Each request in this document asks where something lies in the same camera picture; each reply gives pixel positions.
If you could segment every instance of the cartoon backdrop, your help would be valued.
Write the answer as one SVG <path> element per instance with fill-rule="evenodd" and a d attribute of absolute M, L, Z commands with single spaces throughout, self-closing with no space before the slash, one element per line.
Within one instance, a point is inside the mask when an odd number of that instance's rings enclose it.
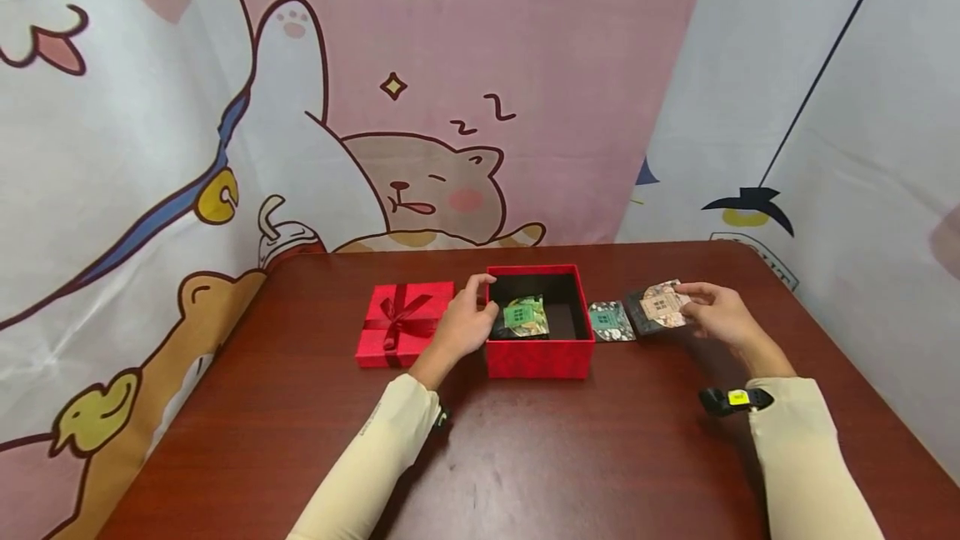
<path fill-rule="evenodd" d="M 694 2 L 0 0 L 4 537 L 93 537 L 282 258 L 611 241 Z"/>
<path fill-rule="evenodd" d="M 756 248 L 960 481 L 958 2 L 859 4 L 700 0 L 618 239 Z"/>

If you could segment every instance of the brown table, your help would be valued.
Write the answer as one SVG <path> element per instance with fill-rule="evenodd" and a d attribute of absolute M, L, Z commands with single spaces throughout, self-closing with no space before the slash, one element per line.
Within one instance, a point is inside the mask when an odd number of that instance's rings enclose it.
<path fill-rule="evenodd" d="M 170 427 L 106 539 L 283 539 L 359 430 L 387 369 L 353 351 L 374 283 L 454 279 L 488 264 L 576 263 L 588 301 L 674 277 L 738 288 L 832 408 L 888 540 L 955 538 L 960 489 L 749 248 L 682 242 L 295 257 L 266 281 Z M 375 538 L 764 538 L 763 485 L 742 416 L 710 420 L 700 388 L 743 383 L 687 332 L 600 344 L 575 381 L 488 381 L 479 355 L 441 397 L 435 432 Z"/>

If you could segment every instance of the open box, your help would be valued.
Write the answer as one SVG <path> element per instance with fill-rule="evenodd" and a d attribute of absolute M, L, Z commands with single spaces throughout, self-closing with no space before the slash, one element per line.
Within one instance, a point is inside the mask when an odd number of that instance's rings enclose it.
<path fill-rule="evenodd" d="M 550 327 L 548 339 L 488 339 L 487 375 L 583 380 L 589 373 L 594 342 L 577 267 L 488 267 L 487 273 L 497 277 L 487 287 L 487 300 L 502 310 L 513 299 L 542 294 Z"/>

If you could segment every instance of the beige sleeve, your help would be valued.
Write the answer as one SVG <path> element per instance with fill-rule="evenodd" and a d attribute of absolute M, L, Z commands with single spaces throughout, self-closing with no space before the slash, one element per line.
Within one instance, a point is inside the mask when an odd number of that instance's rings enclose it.
<path fill-rule="evenodd" d="M 440 399 L 435 392 L 407 374 L 390 382 L 287 540 L 366 540 L 438 414 Z"/>
<path fill-rule="evenodd" d="M 767 490 L 772 540 L 883 540 L 840 453 L 820 387 L 803 377 L 765 377 L 774 403 L 750 413 Z"/>

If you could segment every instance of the red ribbon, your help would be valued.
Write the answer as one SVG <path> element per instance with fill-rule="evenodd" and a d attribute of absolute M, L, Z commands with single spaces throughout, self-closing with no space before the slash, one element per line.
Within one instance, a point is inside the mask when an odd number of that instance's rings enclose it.
<path fill-rule="evenodd" d="M 421 294 L 406 304 L 407 285 L 398 283 L 393 292 L 393 299 L 384 298 L 380 302 L 380 311 L 384 319 L 367 319 L 362 324 L 364 330 L 386 330 L 383 338 L 383 351 L 387 356 L 387 363 L 399 366 L 397 360 L 397 345 L 400 342 L 400 333 L 408 333 L 417 338 L 430 338 L 437 331 L 437 319 L 410 319 L 420 307 L 430 302 L 433 294 Z"/>

